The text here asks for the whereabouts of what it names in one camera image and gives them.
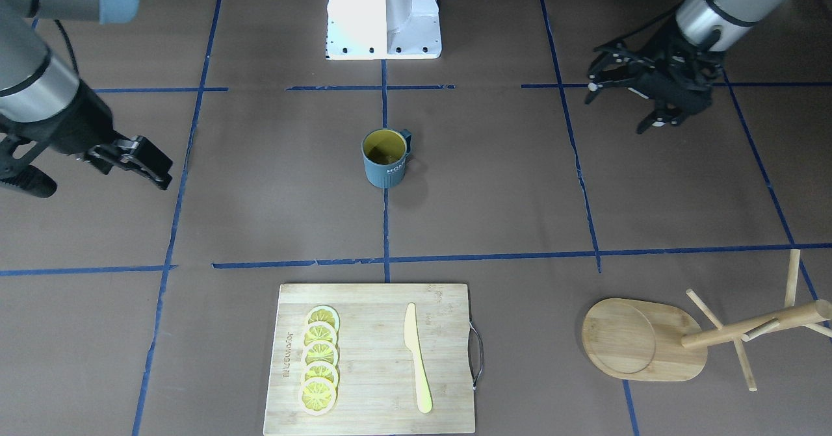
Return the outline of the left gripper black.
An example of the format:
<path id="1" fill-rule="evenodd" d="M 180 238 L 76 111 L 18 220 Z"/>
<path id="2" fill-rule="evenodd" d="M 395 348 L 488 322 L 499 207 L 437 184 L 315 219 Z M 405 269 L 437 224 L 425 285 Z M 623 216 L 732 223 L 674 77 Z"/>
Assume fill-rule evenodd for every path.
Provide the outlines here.
<path id="1" fill-rule="evenodd" d="M 708 51 L 684 37 L 675 18 L 668 19 L 641 48 L 651 67 L 641 80 L 641 92 L 655 107 L 636 128 L 641 135 L 654 127 L 680 126 L 710 107 L 712 85 L 725 62 L 724 51 Z"/>

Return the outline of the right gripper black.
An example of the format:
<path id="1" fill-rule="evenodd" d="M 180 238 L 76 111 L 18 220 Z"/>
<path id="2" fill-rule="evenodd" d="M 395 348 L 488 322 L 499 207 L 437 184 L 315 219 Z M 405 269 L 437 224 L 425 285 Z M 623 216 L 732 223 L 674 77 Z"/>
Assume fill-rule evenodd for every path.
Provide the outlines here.
<path id="1" fill-rule="evenodd" d="M 124 139 L 113 126 L 112 111 L 86 83 L 80 83 L 68 107 L 56 116 L 37 122 L 15 122 L 1 117 L 1 183 L 6 189 L 30 194 L 36 198 L 51 197 L 57 184 L 50 176 L 32 165 L 33 160 L 51 147 L 65 155 L 87 152 L 87 161 L 101 173 L 115 166 L 149 179 L 158 189 L 167 190 L 172 176 L 173 161 L 143 136 Z M 20 158 L 14 152 L 19 146 L 35 146 Z"/>

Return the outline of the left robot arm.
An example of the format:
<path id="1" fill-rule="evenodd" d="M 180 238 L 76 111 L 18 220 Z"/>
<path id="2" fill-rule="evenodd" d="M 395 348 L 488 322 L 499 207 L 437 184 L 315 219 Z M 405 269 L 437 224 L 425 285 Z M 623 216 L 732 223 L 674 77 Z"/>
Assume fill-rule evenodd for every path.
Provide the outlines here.
<path id="1" fill-rule="evenodd" d="M 639 75 L 632 89 L 656 105 L 637 125 L 637 133 L 680 125 L 710 107 L 726 51 L 783 1 L 683 1 L 643 47 L 654 66 Z"/>

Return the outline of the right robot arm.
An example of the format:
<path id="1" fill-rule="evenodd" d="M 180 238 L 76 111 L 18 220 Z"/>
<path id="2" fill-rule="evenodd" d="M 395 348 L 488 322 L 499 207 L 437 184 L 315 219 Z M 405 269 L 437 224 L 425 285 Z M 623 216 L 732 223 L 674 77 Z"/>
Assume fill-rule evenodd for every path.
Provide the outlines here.
<path id="1" fill-rule="evenodd" d="M 4 189 L 48 198 L 56 182 L 33 166 L 45 149 L 71 155 L 109 173 L 134 172 L 161 190 L 172 160 L 143 136 L 122 136 L 112 111 L 77 71 L 27 24 L 27 19 L 127 23 L 140 0 L 1 1 L 1 182 Z"/>

